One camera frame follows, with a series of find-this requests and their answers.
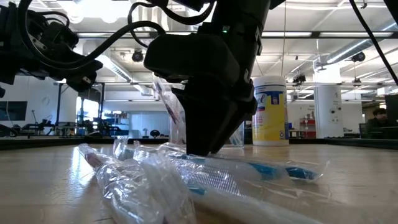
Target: table surface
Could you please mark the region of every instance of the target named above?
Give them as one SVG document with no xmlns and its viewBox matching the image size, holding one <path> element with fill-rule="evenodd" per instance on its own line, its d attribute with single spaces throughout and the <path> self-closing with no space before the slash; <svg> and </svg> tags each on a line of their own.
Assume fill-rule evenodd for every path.
<svg viewBox="0 0 398 224">
<path fill-rule="evenodd" d="M 92 147 L 111 150 L 111 145 Z M 330 195 L 353 206 L 389 205 L 385 212 L 389 212 L 390 220 L 398 218 L 398 151 L 291 145 L 246 146 L 245 150 L 223 149 L 220 153 L 315 163 L 330 161 L 316 184 L 302 184 L 305 190 Z M 1 223 L 114 223 L 101 203 L 93 174 L 76 146 L 0 151 Z M 222 223 L 214 219 L 199 222 Z"/>
</svg>

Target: white column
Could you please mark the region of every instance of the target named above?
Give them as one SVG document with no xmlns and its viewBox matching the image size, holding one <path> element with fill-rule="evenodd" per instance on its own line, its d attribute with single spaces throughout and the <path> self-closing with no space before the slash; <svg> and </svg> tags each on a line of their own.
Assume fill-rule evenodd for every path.
<svg viewBox="0 0 398 224">
<path fill-rule="evenodd" d="M 340 83 L 338 64 L 319 67 L 314 63 L 314 82 Z M 343 137 L 343 112 L 340 86 L 315 87 L 315 124 L 317 138 Z"/>
</svg>

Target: ceiling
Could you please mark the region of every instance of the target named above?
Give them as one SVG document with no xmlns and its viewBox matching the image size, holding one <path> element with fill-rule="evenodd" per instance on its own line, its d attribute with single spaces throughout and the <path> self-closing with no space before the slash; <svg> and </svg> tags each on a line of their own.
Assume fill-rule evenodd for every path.
<svg viewBox="0 0 398 224">
<path fill-rule="evenodd" d="M 85 0 L 95 2 L 87 7 L 96 13 L 89 13 L 79 23 L 71 24 L 71 29 L 75 32 L 113 32 L 127 24 L 127 13 L 131 1 L 110 1 L 110 0 Z M 362 6 L 363 0 L 357 1 L 358 6 Z M 384 22 L 391 20 L 383 0 L 366 0 L 368 7 L 361 9 L 366 22 L 371 28 L 375 28 Z M 35 1 L 32 9 L 35 11 L 56 10 L 72 14 L 70 1 Z M 176 13 L 186 16 L 188 10 L 185 7 L 172 3 L 169 6 Z M 167 26 L 174 32 L 191 31 L 194 28 L 181 25 L 161 13 L 160 10 L 143 9 L 139 7 L 136 20 L 157 21 L 163 27 Z M 264 31 L 364 31 L 353 10 L 350 8 L 348 0 L 287 0 L 285 4 L 269 12 Z M 296 73 L 292 70 L 308 63 L 306 69 L 301 72 L 306 75 L 307 81 L 312 81 L 313 68 L 311 60 L 315 60 L 317 55 L 328 55 L 344 47 L 346 44 L 355 41 L 353 39 L 263 39 L 263 50 L 261 56 L 257 56 L 256 64 L 252 71 L 252 77 L 263 75 L 283 75 L 288 81 Z M 386 53 L 386 57 L 391 65 L 398 64 L 398 40 L 389 39 L 380 43 L 381 48 Z M 110 48 L 109 57 L 116 61 L 125 69 L 135 80 L 150 82 L 152 74 L 144 68 L 142 63 L 134 63 L 131 60 L 132 53 L 139 45 L 132 39 L 120 39 Z M 372 74 L 372 72 L 383 71 L 385 66 L 380 59 L 376 49 L 370 47 L 363 51 L 366 60 L 363 62 L 341 62 L 341 78 L 343 82 L 351 82 L 355 76 Z M 99 72 L 99 80 L 106 82 L 119 82 L 115 74 L 109 72 Z M 389 74 L 381 72 L 370 78 L 365 78 L 363 82 L 382 82 L 389 78 Z"/>
</svg>

